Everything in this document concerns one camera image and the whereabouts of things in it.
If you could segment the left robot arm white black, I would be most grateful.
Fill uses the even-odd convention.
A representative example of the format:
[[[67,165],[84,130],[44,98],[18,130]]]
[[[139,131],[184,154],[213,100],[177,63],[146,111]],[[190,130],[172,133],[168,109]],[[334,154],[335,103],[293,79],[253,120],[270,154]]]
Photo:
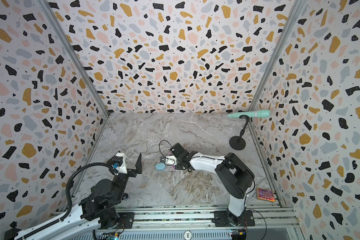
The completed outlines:
[[[116,153],[106,163],[91,163],[79,168],[66,185],[67,210],[35,227],[20,230],[12,228],[5,232],[6,240],[69,240],[87,231],[105,230],[114,234],[118,230],[131,229],[135,213],[118,213],[116,205],[127,198],[125,189],[129,178],[143,172],[142,158],[138,157],[134,169],[128,169],[124,153]],[[91,187],[88,197],[73,205],[71,188],[74,178],[91,167],[105,167],[114,176],[112,180],[102,179]]]

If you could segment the pink orange card box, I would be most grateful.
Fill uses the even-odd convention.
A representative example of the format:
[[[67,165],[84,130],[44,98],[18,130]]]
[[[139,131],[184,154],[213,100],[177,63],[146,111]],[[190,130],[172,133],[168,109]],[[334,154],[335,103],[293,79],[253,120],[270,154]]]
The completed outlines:
[[[272,190],[257,188],[257,199],[268,202],[275,202],[275,195]]]

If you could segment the blue earbud charging case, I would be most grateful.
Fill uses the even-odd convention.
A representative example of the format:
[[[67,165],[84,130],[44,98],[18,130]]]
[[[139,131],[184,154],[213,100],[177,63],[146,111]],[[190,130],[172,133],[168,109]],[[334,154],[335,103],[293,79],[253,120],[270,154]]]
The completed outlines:
[[[155,168],[157,171],[162,171],[166,168],[166,165],[164,163],[158,163],[155,165]]]

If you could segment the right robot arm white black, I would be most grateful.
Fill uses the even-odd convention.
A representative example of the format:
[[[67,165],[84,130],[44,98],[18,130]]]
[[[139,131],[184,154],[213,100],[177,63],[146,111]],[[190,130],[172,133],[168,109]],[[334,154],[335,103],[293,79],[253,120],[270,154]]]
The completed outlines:
[[[255,189],[254,173],[234,153],[226,156],[209,156],[188,152],[179,143],[170,149],[171,155],[163,157],[165,164],[176,170],[205,171],[216,174],[230,195],[229,216],[240,218],[246,211],[248,194]]]

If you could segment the poker chip on rail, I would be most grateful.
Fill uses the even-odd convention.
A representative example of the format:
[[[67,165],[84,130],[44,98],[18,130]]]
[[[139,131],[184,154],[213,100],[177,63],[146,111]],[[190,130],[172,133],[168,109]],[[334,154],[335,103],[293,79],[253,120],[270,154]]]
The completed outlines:
[[[185,240],[191,240],[192,237],[193,237],[193,234],[191,231],[185,231],[184,234],[183,234],[183,237]]]

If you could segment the black microphone stand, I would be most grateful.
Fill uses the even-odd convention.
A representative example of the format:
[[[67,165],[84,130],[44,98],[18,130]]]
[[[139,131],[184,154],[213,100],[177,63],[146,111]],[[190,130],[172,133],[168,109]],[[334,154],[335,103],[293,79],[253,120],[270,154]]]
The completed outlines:
[[[240,131],[240,134],[238,136],[233,136],[230,138],[229,144],[230,144],[230,147],[233,148],[234,150],[241,151],[246,147],[246,141],[243,139],[243,135],[244,135],[246,128],[248,126],[248,123],[250,121],[250,117],[247,115],[241,115],[241,116],[239,116],[239,118],[245,119],[246,123],[245,123],[244,127],[242,128],[242,130]]]

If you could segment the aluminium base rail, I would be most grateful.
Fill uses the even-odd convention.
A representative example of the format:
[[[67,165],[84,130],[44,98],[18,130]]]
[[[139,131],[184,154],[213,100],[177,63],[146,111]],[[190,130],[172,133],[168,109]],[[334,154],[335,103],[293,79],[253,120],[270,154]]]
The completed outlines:
[[[118,208],[118,213],[135,213],[133,226],[107,234],[105,230],[87,231],[72,240],[303,240],[294,211],[274,205],[248,205],[236,224],[229,220],[224,206]]]

